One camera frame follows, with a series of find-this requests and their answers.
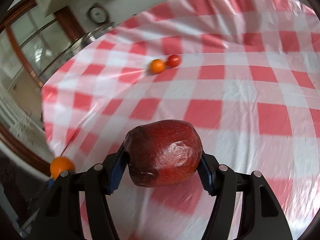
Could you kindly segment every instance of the wooden door frame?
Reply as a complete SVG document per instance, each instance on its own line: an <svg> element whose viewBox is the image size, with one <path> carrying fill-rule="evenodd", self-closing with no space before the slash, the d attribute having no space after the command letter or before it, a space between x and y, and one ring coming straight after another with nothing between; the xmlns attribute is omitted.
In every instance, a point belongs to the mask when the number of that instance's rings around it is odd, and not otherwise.
<svg viewBox="0 0 320 240"><path fill-rule="evenodd" d="M0 22L0 32L6 31L8 39L11 43L12 49L20 60L22 66L31 75L33 81L41 88L44 84L40 78L36 75L30 62L23 54L20 46L13 35L10 25L14 23L19 17L31 10L37 5L35 0L21 0L11 9L9 9ZM66 35L71 41L76 41L85 35L85 31L78 23L71 10L68 7L64 7L54 13L57 22L64 30ZM0 141L2 141L15 155L20 157L23 161L31 165L33 168L50 176L50 164L37 156L34 152L29 150L23 143L18 141L4 125L0 124Z"/></svg>

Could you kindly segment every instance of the orange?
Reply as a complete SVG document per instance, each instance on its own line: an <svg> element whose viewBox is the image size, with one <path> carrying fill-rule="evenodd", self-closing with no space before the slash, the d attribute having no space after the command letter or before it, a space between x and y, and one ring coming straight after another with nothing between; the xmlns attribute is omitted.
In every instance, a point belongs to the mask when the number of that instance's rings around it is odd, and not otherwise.
<svg viewBox="0 0 320 240"><path fill-rule="evenodd" d="M50 173L52 178L57 179L62 171L74 171L74 164L66 157L57 157L50 164Z"/></svg>
<svg viewBox="0 0 320 240"><path fill-rule="evenodd" d="M154 59L150 62L149 71L152 74L159 74L165 70L165 63L161 59Z"/></svg>

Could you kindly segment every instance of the red apple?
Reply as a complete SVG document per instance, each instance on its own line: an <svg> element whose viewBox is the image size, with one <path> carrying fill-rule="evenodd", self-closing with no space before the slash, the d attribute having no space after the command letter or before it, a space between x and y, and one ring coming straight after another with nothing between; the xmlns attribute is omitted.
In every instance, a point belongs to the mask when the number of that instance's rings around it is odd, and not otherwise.
<svg viewBox="0 0 320 240"><path fill-rule="evenodd" d="M202 144L190 123L163 120L129 131L124 149L130 155L129 173L134 184L159 187L190 178L200 162Z"/></svg>

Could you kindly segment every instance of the table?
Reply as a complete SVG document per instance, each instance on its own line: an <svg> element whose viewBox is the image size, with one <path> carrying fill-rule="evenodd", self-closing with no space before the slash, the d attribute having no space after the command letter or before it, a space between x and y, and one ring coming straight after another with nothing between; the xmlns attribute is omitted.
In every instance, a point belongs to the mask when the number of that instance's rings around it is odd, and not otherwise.
<svg viewBox="0 0 320 240"><path fill-rule="evenodd" d="M260 170L293 238L319 209L320 25L296 0L169 0L126 20L58 70L43 88L56 156L86 171L133 127L191 122L206 153L234 171ZM158 75L155 58L182 64ZM121 239L200 239L213 201L195 174L162 188L128 172L108 197ZM241 196L229 239L239 222ZM90 238L81 196L85 237Z"/></svg>

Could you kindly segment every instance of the cherry tomato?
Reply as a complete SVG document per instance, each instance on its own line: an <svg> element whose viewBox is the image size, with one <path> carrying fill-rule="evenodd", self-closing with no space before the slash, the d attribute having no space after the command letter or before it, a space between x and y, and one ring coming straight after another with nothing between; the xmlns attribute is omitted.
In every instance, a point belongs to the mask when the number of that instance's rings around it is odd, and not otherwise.
<svg viewBox="0 0 320 240"><path fill-rule="evenodd" d="M181 57L179 55L169 56L166 62L167 66L171 68L179 66L180 63L181 63Z"/></svg>
<svg viewBox="0 0 320 240"><path fill-rule="evenodd" d="M152 74L158 74L165 70L165 63L161 59L154 59L150 62L149 71Z"/></svg>

